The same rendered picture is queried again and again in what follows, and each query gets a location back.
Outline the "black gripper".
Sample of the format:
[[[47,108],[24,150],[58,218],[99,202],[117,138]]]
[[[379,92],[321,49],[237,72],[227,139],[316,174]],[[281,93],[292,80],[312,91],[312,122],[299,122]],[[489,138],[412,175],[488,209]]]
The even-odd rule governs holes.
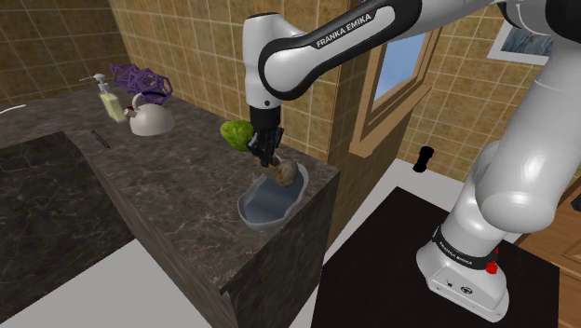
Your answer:
[[[260,160],[263,167],[274,165],[276,149],[279,147],[284,129],[280,128],[281,107],[269,109],[250,107],[250,124],[254,134],[247,143],[250,152]],[[267,143],[263,137],[267,134]]]

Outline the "brown lumpy potato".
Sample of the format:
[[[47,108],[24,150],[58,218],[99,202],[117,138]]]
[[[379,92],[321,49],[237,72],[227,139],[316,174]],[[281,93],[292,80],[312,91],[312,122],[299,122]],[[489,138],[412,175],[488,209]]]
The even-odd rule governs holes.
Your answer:
[[[270,168],[271,178],[283,187],[293,185],[298,176],[298,164],[290,159],[281,159]]]

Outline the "green lumpy lettuce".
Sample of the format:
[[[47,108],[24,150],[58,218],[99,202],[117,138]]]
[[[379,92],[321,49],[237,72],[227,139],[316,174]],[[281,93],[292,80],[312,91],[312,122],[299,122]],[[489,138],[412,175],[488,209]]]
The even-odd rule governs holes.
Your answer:
[[[248,142],[254,135],[254,129],[249,121],[229,120],[221,125],[220,133],[234,149],[248,152]]]

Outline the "grey shallow bowl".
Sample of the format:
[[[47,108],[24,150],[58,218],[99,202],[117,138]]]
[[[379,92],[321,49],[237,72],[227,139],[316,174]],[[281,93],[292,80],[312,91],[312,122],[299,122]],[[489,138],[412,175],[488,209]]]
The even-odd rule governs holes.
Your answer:
[[[240,218],[248,228],[262,231],[282,225],[300,203],[309,183],[304,165],[297,165],[297,176],[288,186],[280,185],[272,173],[264,173],[238,198]]]

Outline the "white kettle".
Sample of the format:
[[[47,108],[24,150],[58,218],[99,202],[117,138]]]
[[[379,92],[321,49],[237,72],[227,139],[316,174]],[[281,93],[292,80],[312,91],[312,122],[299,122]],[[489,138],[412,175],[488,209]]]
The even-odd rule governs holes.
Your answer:
[[[137,101],[142,95],[166,97],[166,94],[158,91],[144,91],[136,94],[131,101],[131,107],[124,110],[131,132],[137,136],[156,136],[171,131],[175,127],[175,119],[171,111],[154,103],[144,103],[139,106]]]

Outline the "wooden framed window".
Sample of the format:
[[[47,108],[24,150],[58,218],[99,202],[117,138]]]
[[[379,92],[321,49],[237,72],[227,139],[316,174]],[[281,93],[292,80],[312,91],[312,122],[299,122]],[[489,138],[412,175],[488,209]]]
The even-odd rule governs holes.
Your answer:
[[[370,156],[426,96],[427,68],[440,34],[438,28],[370,51],[350,153]]]

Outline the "yellow soap dispenser bottle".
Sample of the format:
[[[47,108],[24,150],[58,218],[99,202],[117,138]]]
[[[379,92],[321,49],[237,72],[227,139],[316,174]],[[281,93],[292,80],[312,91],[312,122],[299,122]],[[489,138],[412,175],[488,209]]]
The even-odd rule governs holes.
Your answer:
[[[100,99],[108,116],[117,123],[125,122],[127,117],[124,115],[124,109],[122,108],[118,97],[111,92],[109,84],[105,82],[105,75],[95,74],[81,78],[81,81],[87,79],[95,79],[98,82],[98,87],[100,89]]]

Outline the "black cylinder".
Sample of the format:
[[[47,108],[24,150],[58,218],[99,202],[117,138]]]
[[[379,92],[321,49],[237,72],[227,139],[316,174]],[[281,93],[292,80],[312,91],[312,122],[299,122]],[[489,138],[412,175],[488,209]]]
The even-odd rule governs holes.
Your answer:
[[[416,163],[413,165],[412,169],[415,172],[422,173],[427,170],[427,163],[433,157],[434,149],[430,146],[422,146]]]

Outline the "dark robot stand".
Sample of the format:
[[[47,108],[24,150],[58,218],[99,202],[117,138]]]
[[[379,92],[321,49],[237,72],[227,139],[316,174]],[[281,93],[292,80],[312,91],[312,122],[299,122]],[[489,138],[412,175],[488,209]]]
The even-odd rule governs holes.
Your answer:
[[[324,265],[311,328],[558,328],[560,271],[507,241],[506,316],[491,323],[431,292],[416,265],[447,211],[395,188]]]

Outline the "wooden cabinet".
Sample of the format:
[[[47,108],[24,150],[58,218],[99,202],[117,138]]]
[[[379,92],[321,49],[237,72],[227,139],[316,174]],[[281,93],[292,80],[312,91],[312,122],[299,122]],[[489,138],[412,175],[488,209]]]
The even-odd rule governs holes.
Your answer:
[[[581,196],[581,177],[563,193],[552,224],[515,241],[560,269],[558,328],[581,328],[581,212],[571,204]]]

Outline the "white framed wall picture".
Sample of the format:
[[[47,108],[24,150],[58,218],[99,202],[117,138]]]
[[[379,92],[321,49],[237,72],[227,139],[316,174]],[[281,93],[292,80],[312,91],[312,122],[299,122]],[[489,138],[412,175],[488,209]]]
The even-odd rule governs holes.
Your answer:
[[[545,65],[553,46],[550,35],[533,34],[505,21],[493,41],[487,58],[508,62]]]

